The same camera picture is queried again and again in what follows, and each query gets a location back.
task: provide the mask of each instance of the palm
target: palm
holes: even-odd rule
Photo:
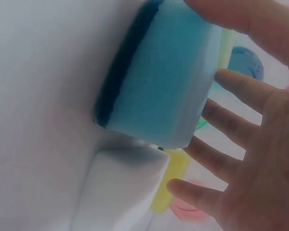
[[[213,7],[218,2],[229,12]],[[209,21],[248,33],[289,66],[289,10],[284,6],[272,0],[187,3]],[[262,124],[252,124],[208,100],[203,117],[244,148],[245,157],[234,159],[194,137],[186,152],[227,182],[227,189],[220,192],[182,180],[170,181],[168,188],[215,217],[225,231],[289,231],[289,91],[229,70],[218,71],[216,81],[262,114]]]

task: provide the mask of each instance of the blue sponge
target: blue sponge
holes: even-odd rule
[[[158,146],[186,147],[217,69],[221,31],[183,0],[147,0],[110,66],[94,120]]]

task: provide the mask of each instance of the blue lid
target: blue lid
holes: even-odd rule
[[[245,47],[233,48],[228,69],[263,81],[264,74],[261,60],[254,52]]]

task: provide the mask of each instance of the pink object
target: pink object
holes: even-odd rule
[[[203,186],[198,180],[189,181],[192,184]],[[202,223],[210,218],[208,214],[202,210],[175,198],[170,206],[171,210],[180,220],[188,223]]]

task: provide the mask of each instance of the yellow object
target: yellow object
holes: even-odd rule
[[[220,55],[218,60],[219,69],[227,69],[233,45],[236,39],[236,32],[223,28],[221,46],[220,46]]]
[[[173,200],[172,194],[166,188],[168,181],[173,178],[182,178],[191,162],[191,157],[183,150],[164,149],[164,152],[170,155],[170,161],[150,207],[150,210],[156,214],[166,211]]]

